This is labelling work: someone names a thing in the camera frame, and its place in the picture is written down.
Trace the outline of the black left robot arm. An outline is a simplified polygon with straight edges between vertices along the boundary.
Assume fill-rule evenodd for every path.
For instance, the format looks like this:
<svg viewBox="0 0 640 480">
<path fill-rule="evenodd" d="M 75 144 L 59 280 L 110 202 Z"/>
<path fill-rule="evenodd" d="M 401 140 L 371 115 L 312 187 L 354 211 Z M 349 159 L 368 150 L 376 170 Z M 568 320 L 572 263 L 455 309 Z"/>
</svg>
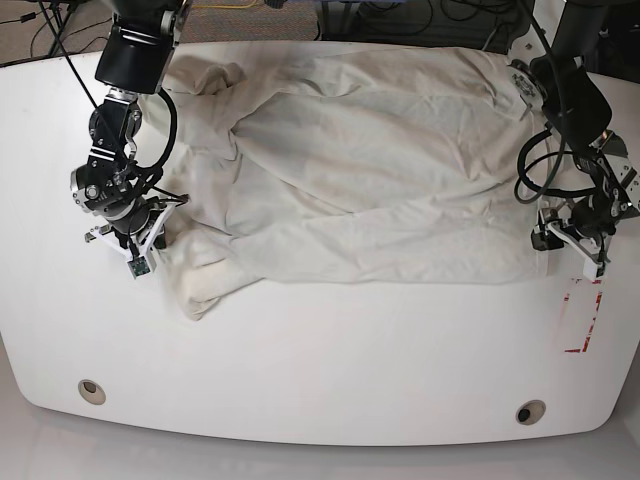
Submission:
<svg viewBox="0 0 640 480">
<path fill-rule="evenodd" d="M 558 200 L 539 209 L 533 248 L 570 246 L 583 257 L 586 274 L 598 278 L 618 223 L 639 213 L 639 165 L 610 129 L 612 109 L 580 62 L 595 48 L 613 4 L 563 2 L 552 39 L 534 16 L 537 2 L 517 5 L 529 29 L 510 42 L 509 75 L 544 129 L 518 154 L 514 194 L 520 203 Z"/>
</svg>

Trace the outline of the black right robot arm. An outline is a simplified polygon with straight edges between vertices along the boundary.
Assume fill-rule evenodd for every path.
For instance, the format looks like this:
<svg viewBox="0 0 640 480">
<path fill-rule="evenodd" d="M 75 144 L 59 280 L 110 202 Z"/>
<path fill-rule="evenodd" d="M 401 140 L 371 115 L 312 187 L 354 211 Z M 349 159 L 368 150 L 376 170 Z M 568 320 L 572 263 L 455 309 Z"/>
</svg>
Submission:
<svg viewBox="0 0 640 480">
<path fill-rule="evenodd" d="M 178 115 L 162 81 L 191 10 L 189 1 L 113 1 L 113 24 L 95 78 L 108 86 L 90 121 L 92 145 L 85 164 L 70 176 L 74 203 L 105 220 L 86 242 L 101 240 L 124 257 L 133 277 L 151 273 L 153 253 L 166 246 L 165 222 L 188 202 L 158 188 L 177 139 Z M 141 166 L 134 137 L 142 126 L 139 100 L 157 95 L 169 113 L 166 146 Z"/>
</svg>

